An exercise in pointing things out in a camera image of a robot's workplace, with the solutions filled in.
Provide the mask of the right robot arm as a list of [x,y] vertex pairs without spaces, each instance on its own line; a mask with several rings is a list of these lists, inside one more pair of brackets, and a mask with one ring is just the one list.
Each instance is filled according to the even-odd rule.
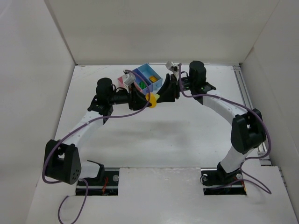
[[212,109],[231,125],[231,148],[216,170],[201,172],[203,185],[226,185],[238,180],[237,176],[241,174],[241,166],[247,156],[266,141],[261,112],[223,98],[216,87],[207,82],[206,68],[200,61],[189,64],[186,77],[182,76],[180,64],[167,62],[166,68],[172,74],[166,75],[157,93],[158,103],[174,102],[180,94],[190,91],[190,98]]

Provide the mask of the yellow oval lego piece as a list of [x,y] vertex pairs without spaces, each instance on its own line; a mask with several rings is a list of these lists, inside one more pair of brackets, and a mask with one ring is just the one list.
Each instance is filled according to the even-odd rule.
[[155,108],[157,105],[157,100],[155,99],[155,94],[150,92],[145,95],[147,101],[149,101],[149,108]]

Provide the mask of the green 2x2 lego brick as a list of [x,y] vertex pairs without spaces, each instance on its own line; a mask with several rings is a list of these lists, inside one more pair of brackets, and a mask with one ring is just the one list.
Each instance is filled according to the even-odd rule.
[[139,83],[139,87],[140,87],[141,89],[144,89],[144,88],[146,88],[146,84],[145,84],[144,82],[140,82],[140,83]]

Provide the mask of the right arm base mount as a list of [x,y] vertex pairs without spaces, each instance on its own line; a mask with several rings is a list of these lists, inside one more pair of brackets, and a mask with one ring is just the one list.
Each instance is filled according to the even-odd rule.
[[202,168],[200,174],[199,181],[203,185],[203,193],[205,196],[245,196],[247,194],[240,170],[236,170],[228,175],[223,175],[217,168]]

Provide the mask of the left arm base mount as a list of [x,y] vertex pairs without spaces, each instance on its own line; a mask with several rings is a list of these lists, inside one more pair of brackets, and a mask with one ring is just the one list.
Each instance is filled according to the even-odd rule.
[[120,178],[119,168],[106,168],[103,164],[86,161],[82,165],[80,179],[75,188],[76,196],[117,196]]

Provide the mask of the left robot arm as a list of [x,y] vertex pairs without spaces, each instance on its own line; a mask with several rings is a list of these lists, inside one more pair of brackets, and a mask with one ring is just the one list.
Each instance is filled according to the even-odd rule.
[[113,106],[128,104],[133,111],[132,116],[152,106],[154,96],[144,95],[135,85],[126,90],[116,89],[110,78],[101,78],[97,82],[96,95],[83,118],[60,140],[49,140],[45,147],[42,179],[47,184],[64,182],[75,184],[85,178],[95,178],[102,165],[92,161],[82,162],[80,150],[84,143],[99,128],[113,118]]

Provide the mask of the yellow striped lego brick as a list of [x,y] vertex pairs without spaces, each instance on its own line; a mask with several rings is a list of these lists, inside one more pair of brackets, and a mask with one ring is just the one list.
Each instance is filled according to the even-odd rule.
[[150,76],[149,77],[149,80],[152,82],[152,83],[155,83],[157,81],[157,78],[155,76]]

